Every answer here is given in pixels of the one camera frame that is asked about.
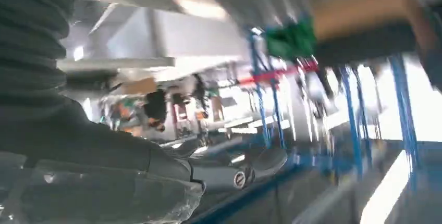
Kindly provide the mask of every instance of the black flexible duct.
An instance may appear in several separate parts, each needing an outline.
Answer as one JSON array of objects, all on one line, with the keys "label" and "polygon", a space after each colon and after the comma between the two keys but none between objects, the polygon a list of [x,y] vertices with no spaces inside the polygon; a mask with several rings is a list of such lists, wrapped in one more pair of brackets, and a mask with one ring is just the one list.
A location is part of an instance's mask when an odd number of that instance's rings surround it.
[{"label": "black flexible duct", "polygon": [[59,39],[69,32],[74,0],[0,1],[0,113],[2,121],[42,119],[70,103],[57,93],[65,74]]}]

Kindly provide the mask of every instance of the clear plastic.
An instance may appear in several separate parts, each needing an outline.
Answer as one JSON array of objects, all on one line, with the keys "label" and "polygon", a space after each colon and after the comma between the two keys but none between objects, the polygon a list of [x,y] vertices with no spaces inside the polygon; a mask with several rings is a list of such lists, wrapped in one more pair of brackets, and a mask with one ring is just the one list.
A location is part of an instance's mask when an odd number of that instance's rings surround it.
[{"label": "clear plastic", "polygon": [[29,176],[18,207],[0,223],[181,223],[203,194],[198,183],[53,161],[39,162]]},{"label": "clear plastic", "polygon": [[0,152],[0,223],[3,223],[6,200],[19,180],[26,157],[7,152]]}]

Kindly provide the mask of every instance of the blue pipe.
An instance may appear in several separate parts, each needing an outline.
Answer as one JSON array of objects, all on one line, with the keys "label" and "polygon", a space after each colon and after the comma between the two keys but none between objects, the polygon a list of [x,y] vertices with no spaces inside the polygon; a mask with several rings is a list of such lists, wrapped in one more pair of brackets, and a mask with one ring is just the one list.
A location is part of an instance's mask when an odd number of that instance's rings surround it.
[{"label": "blue pipe", "polygon": [[362,169],[362,153],[361,153],[361,144],[358,138],[358,132],[356,129],[356,121],[354,118],[353,112],[353,101],[351,100],[351,91],[350,91],[350,81],[349,74],[345,67],[340,68],[342,73],[342,82],[344,84],[344,89],[346,92],[347,106],[348,106],[348,117],[350,121],[350,132],[351,138],[353,141],[353,151],[354,151],[354,159],[356,163],[356,168],[358,170],[358,178],[362,178],[363,169]]},{"label": "blue pipe", "polygon": [[265,71],[268,71],[268,68],[265,66],[264,62],[262,61],[259,55],[258,55],[258,61],[261,64],[261,67],[263,67]]},{"label": "blue pipe", "polygon": [[[260,71],[259,65],[258,65],[259,54],[258,54],[258,51],[256,50],[256,46],[255,46],[255,34],[253,34],[253,33],[250,34],[249,42],[250,42],[250,51],[252,54],[253,74],[255,76],[259,76],[261,71]],[[267,124],[265,123],[265,112],[264,112],[264,105],[263,105],[263,101],[262,101],[261,86],[258,82],[255,82],[255,84],[256,84],[256,94],[258,95],[258,103],[260,106],[261,121],[262,121],[262,125],[263,125],[264,143],[265,143],[266,148],[270,148],[270,146],[272,144],[271,144],[270,138],[268,136]]]},{"label": "blue pipe", "polygon": [[362,93],[362,84],[361,79],[358,74],[357,69],[353,69],[354,76],[356,77],[356,83],[357,83],[357,89],[358,89],[358,99],[359,99],[359,112],[362,117],[362,130],[364,132],[364,143],[365,143],[365,151],[367,153],[367,159],[369,161],[369,166],[372,165],[372,147],[371,142],[369,140],[369,129],[367,126],[367,118],[365,114],[365,103],[364,103],[364,96]]},{"label": "blue pipe", "polygon": [[[268,56],[268,65],[270,67],[270,71],[274,71],[275,68],[272,65],[272,60],[271,58]],[[273,92],[273,101],[275,102],[275,114],[276,114],[276,121],[278,123],[278,132],[279,132],[279,139],[281,141],[281,147],[286,149],[286,142],[284,140],[284,132],[283,132],[283,128],[281,126],[281,115],[279,112],[279,102],[278,102],[278,93],[276,91],[276,81],[275,79],[272,79],[271,81],[271,87],[272,87],[272,92]]]},{"label": "blue pipe", "polygon": [[414,130],[413,116],[411,114],[410,94],[408,91],[407,75],[402,55],[398,54],[397,56],[390,58],[390,64],[395,79],[402,138],[410,168],[409,185],[412,190],[416,190],[416,169],[418,168],[419,163],[418,142]]}]

